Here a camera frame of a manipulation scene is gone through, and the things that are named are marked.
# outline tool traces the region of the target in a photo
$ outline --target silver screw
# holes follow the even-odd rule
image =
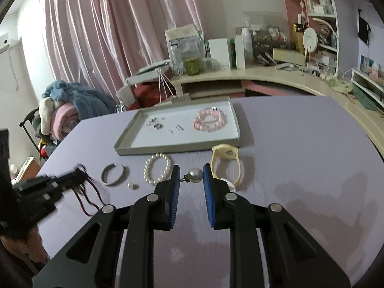
[[[147,200],[149,202],[155,202],[159,199],[159,196],[157,196],[156,194],[150,194],[147,196]]]
[[[102,208],[103,213],[111,213],[113,211],[112,205],[106,205]]]
[[[271,204],[270,207],[273,212],[280,212],[283,209],[279,204]]]
[[[226,200],[233,201],[233,200],[236,200],[236,198],[237,198],[237,195],[235,193],[227,193],[227,194],[225,194],[225,199]]]

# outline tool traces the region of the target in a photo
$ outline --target desk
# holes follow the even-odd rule
[[[217,88],[214,90],[212,85],[203,85],[204,83],[216,82]],[[238,81],[241,81],[241,90],[239,90]],[[193,94],[196,98],[214,95],[230,95],[236,92],[243,92],[252,86],[251,81],[266,81],[286,85],[305,91],[316,96],[330,96],[336,100],[365,130],[368,137],[375,144],[378,151],[384,156],[384,121],[377,112],[366,110],[358,101],[352,104],[348,98],[341,93],[332,90],[328,84],[319,77],[304,74],[300,71],[276,70],[274,67],[249,67],[246,69],[233,69],[231,71],[217,71],[197,76],[183,76],[172,78],[172,83],[176,88],[178,96],[188,92],[191,84],[200,86],[197,92],[193,87]]]
[[[253,204],[281,203],[356,283],[384,242],[383,162],[364,130],[331,97],[249,97],[233,103],[241,144],[238,193]],[[100,180],[101,170],[118,162],[129,167],[128,181],[140,188],[99,185],[106,201],[119,208],[153,192],[143,179],[148,156],[118,156],[113,149],[134,114],[80,122],[41,174],[59,175],[83,163]],[[210,162],[211,153],[170,157],[186,174]],[[229,165],[227,176],[226,166],[220,162],[218,175],[233,179],[237,164]],[[97,200],[96,194],[90,198]],[[39,224],[48,254],[54,256],[87,220],[74,194],[66,192],[58,211]],[[229,258],[229,231],[210,228],[203,184],[182,183],[174,230],[155,232],[156,287],[228,288]]]

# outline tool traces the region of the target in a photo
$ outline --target small silver charm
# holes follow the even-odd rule
[[[139,186],[137,184],[133,184],[133,183],[128,183],[128,187],[132,190],[135,190],[135,189],[138,189]]]
[[[157,117],[153,117],[150,121],[148,121],[145,125],[147,127],[149,126],[154,126],[155,124],[158,124],[160,120],[164,120],[165,118],[164,117],[161,117],[161,118],[157,118]]]

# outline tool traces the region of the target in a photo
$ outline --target white tray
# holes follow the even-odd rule
[[[193,119],[199,110],[211,107],[224,112],[227,125],[214,132],[196,131],[193,128]],[[153,117],[164,118],[161,120],[164,126],[162,129],[155,130],[153,126],[146,126]],[[121,156],[190,152],[211,149],[221,143],[238,147],[239,139],[239,123],[230,98],[215,97],[139,110],[114,148]]]

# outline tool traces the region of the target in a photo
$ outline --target blue blanket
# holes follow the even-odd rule
[[[79,113],[80,120],[111,114],[116,106],[114,99],[102,92],[81,83],[66,83],[62,80],[47,86],[42,94],[42,98],[46,97],[72,103]]]

